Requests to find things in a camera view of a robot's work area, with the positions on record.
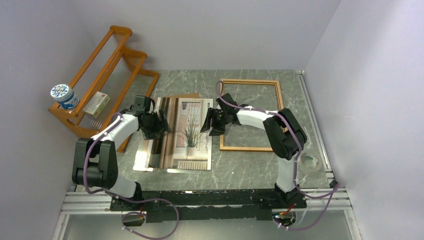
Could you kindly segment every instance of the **white pot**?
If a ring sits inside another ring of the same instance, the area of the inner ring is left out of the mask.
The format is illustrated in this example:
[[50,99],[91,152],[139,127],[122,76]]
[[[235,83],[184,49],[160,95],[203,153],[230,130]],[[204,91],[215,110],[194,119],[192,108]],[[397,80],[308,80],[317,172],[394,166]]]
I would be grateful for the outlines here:
[[193,157],[195,155],[195,147],[187,147],[187,156],[188,157]]

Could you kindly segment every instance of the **marble surface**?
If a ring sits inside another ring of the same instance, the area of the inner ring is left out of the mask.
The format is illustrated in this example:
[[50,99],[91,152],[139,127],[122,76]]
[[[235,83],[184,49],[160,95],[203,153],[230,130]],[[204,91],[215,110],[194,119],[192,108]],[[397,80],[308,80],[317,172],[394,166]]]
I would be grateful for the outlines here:
[[[305,95],[293,70],[161,70],[152,97],[165,97],[184,93],[199,93],[201,98],[215,99],[215,84],[220,79],[278,80],[283,104],[291,109],[305,130],[308,142],[305,150],[322,160],[316,140]],[[146,92],[152,78],[137,76],[132,83],[121,108],[134,103],[135,95]],[[251,104],[267,110],[277,110],[274,86],[229,84],[225,91],[231,93],[240,105]],[[131,136],[125,153],[117,153],[119,172],[137,181],[144,190],[211,190],[211,189],[263,189],[273,188],[278,174],[277,156],[272,152],[220,151],[219,136],[212,138],[212,170],[187,173],[170,173],[166,170],[153,172],[134,171],[133,165],[141,132]],[[265,131],[249,126],[227,126],[226,146],[268,147]],[[298,172],[301,188],[328,188],[324,167],[314,173]]]

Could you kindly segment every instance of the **gray wall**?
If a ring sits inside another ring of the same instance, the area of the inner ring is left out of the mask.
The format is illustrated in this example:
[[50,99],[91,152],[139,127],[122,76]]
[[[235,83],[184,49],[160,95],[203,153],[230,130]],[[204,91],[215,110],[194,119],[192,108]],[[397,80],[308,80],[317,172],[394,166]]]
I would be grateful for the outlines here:
[[110,25],[151,69],[305,69],[340,0],[71,0],[95,43]]
[[0,3],[0,239],[53,236],[76,137],[49,112],[94,49],[67,0]]
[[424,237],[424,5],[342,0],[306,67],[364,239]]

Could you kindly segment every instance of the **floor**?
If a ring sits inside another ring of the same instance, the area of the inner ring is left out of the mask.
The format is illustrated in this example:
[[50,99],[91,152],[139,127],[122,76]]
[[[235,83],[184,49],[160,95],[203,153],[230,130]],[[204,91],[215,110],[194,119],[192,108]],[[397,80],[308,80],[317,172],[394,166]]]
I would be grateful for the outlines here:
[[[183,93],[199,93],[201,98],[215,99],[216,82],[220,79],[278,80],[283,105],[291,109],[306,132],[308,142],[305,151],[320,162],[323,154],[318,144],[318,135],[313,127],[310,112],[301,83],[294,70],[161,70],[160,78],[152,97],[165,97]],[[143,95],[151,78],[138,76],[122,101],[121,108],[134,103],[136,95]],[[275,88],[255,85],[226,85],[240,105],[243,103],[267,110],[277,110]],[[268,146],[265,132],[248,126],[228,126],[227,146]],[[132,135],[125,153],[118,153],[119,172],[124,177],[137,181],[144,190],[222,190],[273,188],[277,179],[277,156],[272,152],[220,151],[219,137],[212,138],[212,170],[186,170],[170,173],[166,170],[153,172],[134,171],[133,165],[142,135]],[[316,172],[299,169],[301,188],[328,188],[324,167]]]

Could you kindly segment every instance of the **empty wooden frame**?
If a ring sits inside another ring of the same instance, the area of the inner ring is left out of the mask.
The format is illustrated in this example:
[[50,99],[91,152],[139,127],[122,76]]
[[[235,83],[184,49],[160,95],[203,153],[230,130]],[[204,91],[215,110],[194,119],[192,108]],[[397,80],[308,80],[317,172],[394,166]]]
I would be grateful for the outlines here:
[[[283,106],[283,97],[280,90],[280,82],[275,80],[245,80],[245,79],[221,79],[224,87],[225,84],[249,84],[249,85],[272,85],[275,86],[276,99],[278,108],[281,110]],[[224,134],[219,138],[219,149],[221,151],[234,151],[234,152],[273,152],[271,147],[255,147],[255,146],[225,146]]]

